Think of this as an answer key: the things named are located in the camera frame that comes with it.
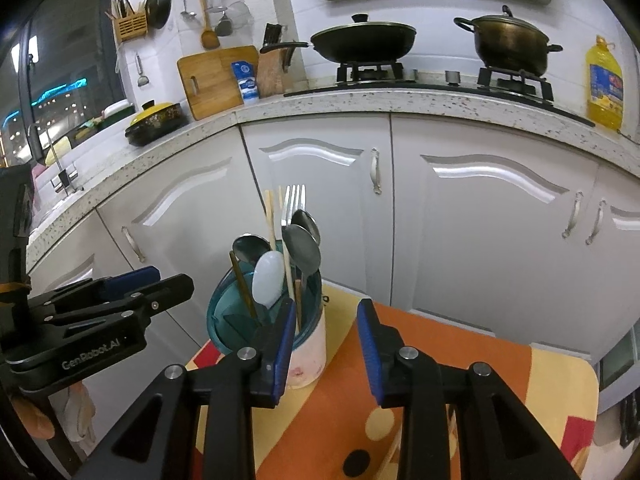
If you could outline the gloved left hand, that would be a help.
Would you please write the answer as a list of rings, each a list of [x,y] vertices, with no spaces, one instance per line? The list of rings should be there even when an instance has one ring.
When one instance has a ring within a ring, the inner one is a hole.
[[[53,399],[50,400],[52,415],[47,415],[42,408],[37,408],[34,402],[21,396],[11,396],[10,401],[18,418],[33,438],[52,439],[56,433],[53,423],[56,419],[70,442],[91,445],[96,443],[92,422],[96,406],[82,382],[76,382],[75,385],[53,395]]]

